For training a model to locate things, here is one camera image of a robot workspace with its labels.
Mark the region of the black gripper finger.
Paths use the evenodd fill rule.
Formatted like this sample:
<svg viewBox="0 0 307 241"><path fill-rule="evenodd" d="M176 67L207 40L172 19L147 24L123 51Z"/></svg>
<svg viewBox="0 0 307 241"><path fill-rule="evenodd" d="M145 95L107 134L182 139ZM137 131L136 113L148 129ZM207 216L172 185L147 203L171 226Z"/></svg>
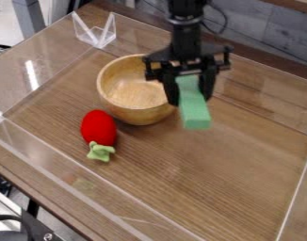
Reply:
<svg viewBox="0 0 307 241"><path fill-rule="evenodd" d="M206 101L208 101L208 99L212 96L216 74L218 74L218 71L214 65L207 65L202 69L202 73L199 77L199 90L204 96Z"/></svg>
<svg viewBox="0 0 307 241"><path fill-rule="evenodd" d="M179 105L179 87L175 81L176 77L171 69L165 69L163 73L163 85L167 101L171 105Z"/></svg>

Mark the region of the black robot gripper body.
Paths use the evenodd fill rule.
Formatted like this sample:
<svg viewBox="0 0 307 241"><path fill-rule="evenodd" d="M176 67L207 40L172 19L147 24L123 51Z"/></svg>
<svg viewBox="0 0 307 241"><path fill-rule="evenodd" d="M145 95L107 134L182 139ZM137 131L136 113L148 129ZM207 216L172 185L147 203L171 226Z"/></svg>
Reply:
<svg viewBox="0 0 307 241"><path fill-rule="evenodd" d="M163 82L163 75L179 75L187 71L216 71L231 67L232 47L202 40L202 27L195 24L172 24L171 42L161 50L143 57L144 78Z"/></svg>

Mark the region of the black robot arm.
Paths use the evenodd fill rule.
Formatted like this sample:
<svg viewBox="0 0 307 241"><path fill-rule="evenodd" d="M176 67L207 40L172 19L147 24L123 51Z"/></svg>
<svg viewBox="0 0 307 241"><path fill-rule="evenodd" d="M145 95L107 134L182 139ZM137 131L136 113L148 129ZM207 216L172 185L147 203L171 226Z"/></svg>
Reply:
<svg viewBox="0 0 307 241"><path fill-rule="evenodd" d="M167 0L167 20L172 25L171 42L165 48L143 56L144 78L163 83L171 105L180 104L176 78L198 74L199 93L207 102L214 92L216 75L231 68L230 45L203 41L204 7L211 0Z"/></svg>

